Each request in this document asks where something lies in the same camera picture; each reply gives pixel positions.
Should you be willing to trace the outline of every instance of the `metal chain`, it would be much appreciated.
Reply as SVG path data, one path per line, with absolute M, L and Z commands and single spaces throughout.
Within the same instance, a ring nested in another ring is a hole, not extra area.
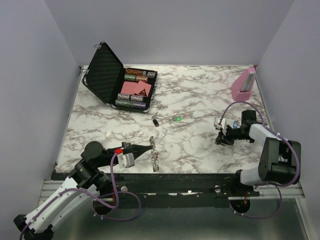
M 159 160 L 158 160 L 158 151 L 156 150 L 156 142 L 154 136 L 150 137 L 149 143 L 152 146 L 152 150 L 150 153 L 150 158 L 151 158 L 151 163 L 152 163 L 152 168 L 153 172 L 158 172 L 159 171 Z

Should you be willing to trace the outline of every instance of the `marble tabletop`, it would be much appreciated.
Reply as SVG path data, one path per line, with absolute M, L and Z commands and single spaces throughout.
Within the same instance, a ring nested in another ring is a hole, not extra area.
M 251 66 L 128 65 L 158 71 L 155 98 L 149 113 L 113 109 L 104 105 L 82 83 L 76 93 L 72 113 L 58 162 L 57 173 L 69 173 L 81 160 L 86 144 L 99 141 L 108 148 L 121 142 L 149 145 L 155 137 L 159 152 L 158 173 L 234 173 L 258 165 L 262 147 L 236 141 L 233 146 L 216 145 L 214 120 L 233 102 L 230 86 Z M 266 111 L 255 83 L 249 103 L 254 104 L 266 123 Z M 228 123 L 241 121 L 248 105 L 235 104 L 226 114 Z M 152 116 L 158 112 L 159 127 Z M 110 167 L 102 167 L 106 173 Z M 153 173 L 150 152 L 135 160 L 131 168 L 114 167 L 116 173 Z

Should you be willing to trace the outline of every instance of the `black foam lining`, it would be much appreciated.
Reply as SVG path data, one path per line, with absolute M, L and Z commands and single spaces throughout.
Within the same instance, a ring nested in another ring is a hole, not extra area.
M 113 102 L 113 92 L 124 66 L 106 43 L 95 52 L 88 69 L 85 77 L 89 89 L 105 104 Z

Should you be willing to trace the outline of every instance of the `white wall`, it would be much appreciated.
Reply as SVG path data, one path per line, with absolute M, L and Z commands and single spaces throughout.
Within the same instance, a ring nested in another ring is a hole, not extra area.
M 320 236 L 319 12 L 319 0 L 295 0 L 257 74 L 275 129 L 301 143 L 300 181 Z
M 54 169 L 79 69 L 43 0 L 0 3 L 0 239 Z
M 73 55 L 124 64 L 257 64 L 293 0 L 45 0 Z

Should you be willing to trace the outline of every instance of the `pink object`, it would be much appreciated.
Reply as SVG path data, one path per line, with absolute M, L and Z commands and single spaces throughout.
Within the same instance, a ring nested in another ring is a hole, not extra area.
M 122 94 L 134 95 L 135 93 L 133 92 L 133 90 L 137 85 L 138 85 L 138 83 L 136 83 L 136 82 L 125 81 L 123 83 L 123 86 L 122 86 L 122 89 L 121 89 L 121 93 Z
M 251 90 L 254 86 L 256 70 L 250 67 L 238 77 L 230 87 L 234 101 L 247 101 L 250 98 Z
M 133 92 L 139 96 L 148 97 L 151 89 L 151 85 L 143 81 L 139 81 Z

